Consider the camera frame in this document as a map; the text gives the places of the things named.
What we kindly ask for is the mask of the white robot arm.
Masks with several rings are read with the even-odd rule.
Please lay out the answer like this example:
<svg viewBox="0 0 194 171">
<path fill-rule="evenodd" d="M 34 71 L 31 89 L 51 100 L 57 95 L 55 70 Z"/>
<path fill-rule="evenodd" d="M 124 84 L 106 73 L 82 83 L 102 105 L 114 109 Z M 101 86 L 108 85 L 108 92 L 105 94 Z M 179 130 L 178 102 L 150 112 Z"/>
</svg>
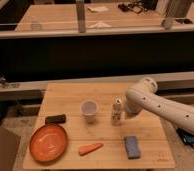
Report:
<svg viewBox="0 0 194 171">
<path fill-rule="evenodd" d="M 194 135 L 194 107 L 156 95 L 157 82 L 144 77 L 125 92 L 126 110 L 133 117 L 142 109 L 160 116 Z"/>
</svg>

